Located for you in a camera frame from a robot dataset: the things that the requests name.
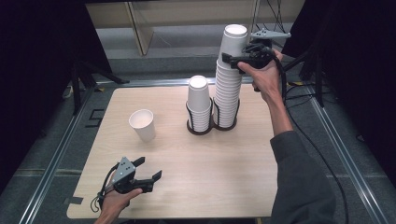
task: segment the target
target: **metal rail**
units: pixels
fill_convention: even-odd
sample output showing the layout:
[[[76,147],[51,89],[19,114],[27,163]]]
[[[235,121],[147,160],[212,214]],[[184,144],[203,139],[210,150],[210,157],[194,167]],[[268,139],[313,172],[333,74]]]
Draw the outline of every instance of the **metal rail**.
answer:
[[[309,94],[313,94],[315,91],[311,86],[308,85],[307,89]],[[367,212],[369,213],[371,219],[374,223],[377,224],[387,224],[389,223],[387,218],[385,217],[381,207],[379,206],[377,199],[371,190],[370,186],[364,179],[361,174],[360,169],[353,161],[351,155],[349,154],[347,147],[344,145],[343,140],[332,124],[331,119],[329,118],[326,110],[319,105],[316,100],[311,100],[311,103],[314,109],[317,112],[317,115],[329,135],[332,144],[335,148],[335,151],[338,154],[341,162],[344,164],[346,172],[349,174],[349,177],[355,186],[356,191],[361,196],[361,200],[363,201],[364,206],[366,207]]]
[[[21,217],[20,224],[28,224],[28,223],[33,223],[33,220],[35,219],[35,215],[38,212],[38,209],[40,208],[41,204],[44,201],[44,198],[48,192],[48,189],[50,188],[50,184],[53,180],[53,177],[56,174],[56,170],[61,163],[61,160],[64,156],[64,153],[66,152],[66,149],[70,143],[70,139],[76,130],[78,123],[81,119],[82,113],[84,111],[85,105],[88,102],[88,99],[91,97],[93,93],[93,88],[87,89],[84,94],[84,98],[82,100],[82,104],[78,112],[72,117],[65,133],[64,136],[62,137],[62,140],[58,147],[56,148],[54,155],[52,156],[51,161],[49,162],[49,166],[47,167],[47,170],[45,173],[42,175],[40,183],[38,184],[35,193],[33,194],[32,198],[30,199],[23,216]]]
[[[207,82],[212,85],[216,83],[214,77],[207,77]],[[157,79],[157,80],[130,80],[129,83],[116,84],[113,81],[98,82],[98,87],[132,88],[132,87],[159,87],[159,86],[187,86],[189,78]],[[242,83],[248,84],[253,81],[251,77],[242,77]]]

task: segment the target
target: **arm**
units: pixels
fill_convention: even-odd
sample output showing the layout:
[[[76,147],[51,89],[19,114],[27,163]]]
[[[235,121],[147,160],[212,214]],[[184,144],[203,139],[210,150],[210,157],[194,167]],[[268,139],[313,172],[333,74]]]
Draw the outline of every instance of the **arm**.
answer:
[[[119,194],[115,190],[109,191],[103,201],[102,211],[95,224],[110,224],[117,220],[128,202],[142,193],[142,189],[134,189],[126,194]]]
[[[276,57],[282,55],[275,50]],[[279,73],[274,61],[262,69],[247,63],[239,68],[253,77],[253,87],[261,91],[268,104],[274,129],[271,140],[276,162],[277,193],[271,215],[272,223],[335,223],[332,219],[335,198],[321,168],[306,152],[293,131],[279,91]]]

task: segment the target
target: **stack of paper cups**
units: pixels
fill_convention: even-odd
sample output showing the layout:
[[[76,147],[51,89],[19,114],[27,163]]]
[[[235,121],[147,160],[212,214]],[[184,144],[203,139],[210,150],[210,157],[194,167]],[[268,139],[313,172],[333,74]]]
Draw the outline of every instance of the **stack of paper cups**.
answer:
[[[248,29],[243,25],[231,24],[225,27],[221,40],[218,64],[225,68],[231,68],[228,63],[222,61],[222,53],[234,57],[243,56],[242,49],[248,43]]]
[[[225,27],[216,69],[216,96],[213,114],[213,120],[220,128],[227,129],[234,125],[242,83],[239,70],[231,69],[228,63],[224,63],[221,54],[224,52],[233,57],[243,56],[242,49],[247,41],[246,27],[236,24]]]
[[[203,133],[210,128],[212,101],[205,77],[194,76],[190,79],[187,110],[189,112],[188,125],[195,133]]]

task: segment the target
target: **black wire cup holder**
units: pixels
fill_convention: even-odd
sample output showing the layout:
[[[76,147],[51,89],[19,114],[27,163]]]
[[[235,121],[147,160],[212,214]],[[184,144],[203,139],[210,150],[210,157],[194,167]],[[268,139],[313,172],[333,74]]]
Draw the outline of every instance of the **black wire cup holder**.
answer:
[[[190,122],[191,122],[191,127],[190,127],[190,124],[189,124],[189,120],[187,120],[187,129],[189,130],[189,132],[190,133],[192,133],[192,134],[195,134],[195,135],[204,135],[204,134],[207,134],[207,133],[209,133],[211,130],[212,130],[212,128],[213,128],[213,118],[212,118],[212,111],[213,111],[213,100],[211,99],[211,98],[209,98],[209,100],[210,100],[210,111],[209,111],[209,120],[208,120],[208,126],[207,126],[207,129],[205,130],[205,131],[203,131],[203,132],[196,132],[195,131],[195,129],[194,129],[194,122],[193,122],[193,118],[192,118],[192,113],[191,113],[191,111],[190,111],[190,109],[189,109],[189,107],[188,107],[188,105],[187,105],[187,103],[186,103],[186,108],[187,108],[187,111],[189,112],[189,116],[190,116]]]
[[[241,105],[241,100],[238,99],[238,106],[236,108],[236,112],[235,112],[235,117],[233,118],[233,124],[230,127],[221,127],[220,125],[220,114],[221,111],[219,109],[219,106],[216,104],[216,100],[215,98],[213,98],[213,105],[215,106],[215,108],[218,110],[218,124],[213,121],[213,127],[219,131],[230,131],[232,130],[235,126],[236,126],[236,122],[237,122],[237,118],[236,116],[238,115],[238,111],[239,111],[239,106]]]

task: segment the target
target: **paper cup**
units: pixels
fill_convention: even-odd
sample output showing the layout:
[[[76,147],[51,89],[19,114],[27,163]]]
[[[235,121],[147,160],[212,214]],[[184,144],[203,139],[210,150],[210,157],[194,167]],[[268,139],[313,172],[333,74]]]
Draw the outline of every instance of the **paper cup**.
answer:
[[[129,117],[129,124],[144,142],[155,138],[154,115],[147,109],[135,111]]]
[[[230,68],[230,65],[222,61],[221,54],[227,53],[234,57],[242,56],[242,49],[248,43],[248,29],[243,25],[231,24],[225,27],[221,40],[219,64]]]
[[[190,78],[187,104],[196,112],[206,111],[210,107],[209,87],[205,77]]]
[[[239,70],[236,68],[231,68],[228,63],[224,63],[221,60],[216,61],[216,71],[226,74],[227,76],[242,76],[239,74]]]

